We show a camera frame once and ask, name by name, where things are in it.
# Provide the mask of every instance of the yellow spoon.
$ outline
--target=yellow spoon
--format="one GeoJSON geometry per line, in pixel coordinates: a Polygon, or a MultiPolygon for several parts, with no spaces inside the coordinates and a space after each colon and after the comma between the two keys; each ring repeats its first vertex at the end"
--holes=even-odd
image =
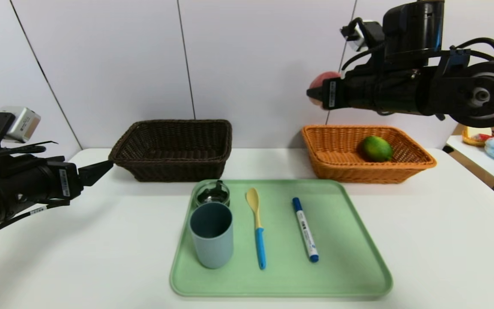
{"type": "Polygon", "coordinates": [[[255,188],[250,188],[245,195],[249,207],[255,213],[255,240],[256,240],[256,255],[259,258],[259,267],[261,270],[266,268],[266,254],[264,252],[264,241],[262,240],[262,225],[260,224],[260,208],[259,208],[259,193],[255,188]]]}

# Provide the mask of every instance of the table surface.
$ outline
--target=table surface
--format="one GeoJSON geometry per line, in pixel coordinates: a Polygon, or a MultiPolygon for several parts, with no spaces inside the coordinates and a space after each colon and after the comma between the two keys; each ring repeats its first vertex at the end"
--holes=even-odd
{"type": "MultiPolygon", "coordinates": [[[[193,183],[114,167],[71,206],[0,231],[0,309],[494,308],[494,192],[449,155],[398,185],[345,184],[394,278],[376,300],[188,298],[169,274],[193,183]]],[[[87,149],[71,161],[104,160],[87,149]]],[[[233,149],[223,179],[313,178],[305,149],[233,149]]]]}
{"type": "Polygon", "coordinates": [[[463,154],[494,177],[494,159],[489,157],[482,147],[470,146],[464,143],[461,135],[449,137],[449,139],[447,139],[447,145],[463,154]]]}

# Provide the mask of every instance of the panel seam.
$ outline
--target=panel seam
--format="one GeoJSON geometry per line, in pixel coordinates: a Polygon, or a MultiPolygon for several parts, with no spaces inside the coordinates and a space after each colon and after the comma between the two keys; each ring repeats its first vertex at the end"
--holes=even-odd
{"type": "Polygon", "coordinates": [[[53,94],[53,98],[55,102],[57,102],[58,108],[60,109],[60,112],[62,113],[62,116],[66,120],[66,123],[68,127],[70,128],[70,131],[72,132],[72,135],[74,135],[74,139],[77,142],[77,145],[80,147],[81,150],[83,150],[83,146],[81,146],[81,143],[79,142],[79,139],[77,139],[77,135],[74,132],[74,129],[70,125],[70,121],[68,120],[68,117],[66,117],[66,114],[64,113],[64,110],[62,109],[62,106],[60,105],[60,102],[57,99],[56,94],[53,91],[53,87],[51,86],[51,83],[49,83],[49,79],[47,79],[47,75],[45,74],[45,71],[43,71],[43,67],[41,67],[41,63],[39,63],[39,59],[37,59],[37,55],[35,51],[33,51],[32,44],[30,43],[30,39],[28,38],[28,35],[26,35],[26,31],[24,30],[24,26],[22,26],[22,22],[20,21],[20,18],[18,16],[18,13],[16,12],[16,8],[14,7],[14,3],[12,0],[9,0],[10,5],[12,6],[12,11],[14,11],[14,15],[16,16],[16,20],[18,21],[18,24],[20,25],[20,29],[22,29],[22,33],[24,34],[24,37],[26,38],[26,42],[28,42],[28,45],[30,47],[30,51],[32,51],[33,58],[35,58],[37,62],[37,66],[39,67],[39,70],[41,70],[41,74],[43,75],[43,78],[45,78],[45,82],[47,82],[47,86],[49,86],[49,90],[51,90],[51,94],[53,94]]]}
{"type": "Polygon", "coordinates": [[[184,47],[184,59],[186,60],[186,73],[188,74],[188,85],[190,86],[190,99],[192,100],[192,112],[194,119],[196,118],[196,107],[194,106],[194,93],[192,92],[192,80],[190,79],[190,67],[188,66],[188,55],[186,54],[186,39],[184,39],[184,28],[182,26],[182,14],[180,12],[180,3],[177,0],[178,21],[180,23],[180,32],[182,35],[182,46],[184,47]]]}
{"type": "MultiPolygon", "coordinates": [[[[355,7],[357,6],[357,0],[353,3],[353,10],[352,10],[352,15],[350,16],[350,21],[353,20],[353,16],[355,15],[355,7]]],[[[340,65],[339,65],[339,70],[338,72],[340,73],[340,69],[343,66],[343,61],[344,61],[344,53],[346,52],[346,46],[348,45],[348,42],[344,40],[344,47],[343,47],[343,54],[340,57],[340,65]]],[[[327,119],[325,120],[325,125],[329,124],[329,116],[331,115],[331,111],[327,112],[327,119]]]]}

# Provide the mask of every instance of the blue marker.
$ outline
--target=blue marker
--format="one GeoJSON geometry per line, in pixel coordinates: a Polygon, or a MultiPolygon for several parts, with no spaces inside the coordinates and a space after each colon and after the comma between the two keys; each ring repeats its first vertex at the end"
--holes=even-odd
{"type": "Polygon", "coordinates": [[[292,200],[292,204],[295,208],[296,218],[298,219],[298,224],[302,230],[302,237],[304,238],[304,244],[306,245],[306,251],[308,252],[308,257],[310,257],[310,262],[315,263],[319,261],[319,256],[316,250],[316,244],[314,244],[314,238],[308,227],[308,221],[306,221],[306,216],[304,216],[304,211],[302,211],[302,206],[300,205],[300,200],[295,197],[292,200]]]}

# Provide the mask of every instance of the wicker basket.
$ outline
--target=wicker basket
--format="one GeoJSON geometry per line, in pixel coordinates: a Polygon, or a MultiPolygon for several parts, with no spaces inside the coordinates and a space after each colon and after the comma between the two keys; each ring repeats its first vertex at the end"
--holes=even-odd
{"type": "Polygon", "coordinates": [[[394,127],[308,125],[302,129],[302,135],[319,178],[397,184],[437,164],[413,139],[394,127]],[[370,135],[382,137],[392,145],[391,162],[368,162],[360,155],[361,142],[370,135]]]}
{"type": "Polygon", "coordinates": [[[485,147],[484,141],[478,141],[468,136],[466,129],[462,130],[462,141],[470,146],[485,147]]]}
{"type": "Polygon", "coordinates": [[[225,120],[160,120],[134,123],[109,160],[139,182],[199,182],[218,179],[232,150],[225,120]]]}

